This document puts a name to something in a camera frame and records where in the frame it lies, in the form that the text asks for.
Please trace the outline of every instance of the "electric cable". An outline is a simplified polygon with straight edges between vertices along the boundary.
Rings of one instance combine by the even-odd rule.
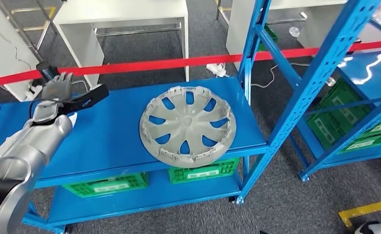
[[[292,62],[290,63],[291,65],[297,65],[297,66],[309,66],[309,64],[306,64],[306,63],[296,63],[296,62]],[[251,84],[251,86],[257,86],[257,87],[260,87],[260,88],[267,88],[270,84],[272,84],[275,80],[275,74],[273,72],[273,70],[278,67],[278,64],[276,64],[275,66],[271,67],[271,69],[269,70],[269,72],[271,72],[272,74],[272,80],[266,84],[266,85],[260,85],[260,84],[257,84],[257,83],[253,83]]]

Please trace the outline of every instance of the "gray carpet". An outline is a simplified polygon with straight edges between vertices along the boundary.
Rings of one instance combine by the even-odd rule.
[[[32,0],[7,1],[10,9],[34,7]],[[227,53],[225,48],[227,25],[215,20],[214,0],[187,0],[189,9],[190,56]],[[45,5],[59,6],[58,0],[45,0]],[[224,0],[224,7],[231,1]],[[21,16],[25,26],[34,26],[40,15]],[[270,14],[272,20],[296,17],[292,11]],[[300,47],[288,33],[291,24],[273,25],[281,48]],[[177,32],[120,36],[101,39],[104,63],[180,58],[180,40]],[[56,66],[74,66],[69,51],[58,35],[50,30],[41,48],[42,55]],[[291,59],[309,63],[310,58]],[[266,84],[271,80],[272,61],[256,62],[253,81]],[[236,73],[227,64],[228,73]],[[301,74],[304,67],[296,67]],[[266,136],[274,127],[292,90],[285,78],[275,70],[276,79],[266,89],[253,87],[252,109]],[[204,66],[190,68],[191,79],[210,77]],[[151,85],[185,79],[183,69],[112,74],[100,77],[111,89]],[[0,102],[14,101],[0,88]],[[341,210],[381,201],[381,162],[371,160],[319,171],[309,182],[299,180],[302,165],[290,143],[285,143],[264,174],[252,188],[243,205],[220,199],[183,205],[121,217],[88,221],[75,225],[76,234],[346,234],[348,230],[338,217]],[[52,188],[36,190],[33,198],[38,211],[46,216],[52,198]],[[354,225],[366,220],[381,220],[381,212],[352,219]],[[48,233],[22,225],[17,233]]]

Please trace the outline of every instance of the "perforated upright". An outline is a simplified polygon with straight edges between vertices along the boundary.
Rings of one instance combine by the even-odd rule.
[[[265,154],[258,157],[254,166],[244,178],[237,203],[243,202],[248,191],[270,163],[272,157],[307,110],[311,101],[321,90],[325,81],[340,63],[380,2],[381,0],[349,0],[325,38],[318,54],[312,60],[304,76],[300,78],[281,54],[280,49],[272,41],[270,35],[264,30],[270,0],[256,1],[238,78],[242,83],[250,82],[253,58],[255,58],[259,42],[262,41],[271,52],[274,61],[279,65],[281,72],[291,86],[294,87],[294,92],[268,139],[269,148]]]

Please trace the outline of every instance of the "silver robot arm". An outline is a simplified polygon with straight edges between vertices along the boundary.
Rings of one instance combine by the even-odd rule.
[[[109,94],[106,86],[99,85],[71,98],[70,79],[71,75],[62,74],[49,81],[34,116],[0,147],[0,234],[13,233],[21,223],[38,177],[73,128],[66,115]]]

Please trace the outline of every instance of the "red rope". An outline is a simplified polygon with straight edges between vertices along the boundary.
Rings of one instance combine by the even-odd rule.
[[[381,48],[381,41],[369,42],[369,43],[356,43],[352,45],[349,51],[367,50]],[[296,58],[315,55],[318,52],[318,48],[302,48],[302,49],[287,49],[282,50],[282,54],[285,58]],[[220,62],[238,62],[241,60],[242,55],[216,55],[216,56],[203,56],[192,58],[177,58],[167,60],[156,61],[141,61],[141,62],[129,62],[109,64],[93,67],[66,67],[60,68],[60,72],[72,72],[76,76],[90,75],[90,74],[109,74],[109,73],[124,73],[124,72],[138,72],[148,70],[161,70],[169,68],[178,68],[184,66],[200,66],[208,63],[220,63]],[[268,51],[258,52],[255,56],[255,61],[272,59],[271,54]],[[18,73],[14,75],[0,77],[0,85],[14,83],[18,81],[28,79],[41,78],[40,73],[37,70]]]

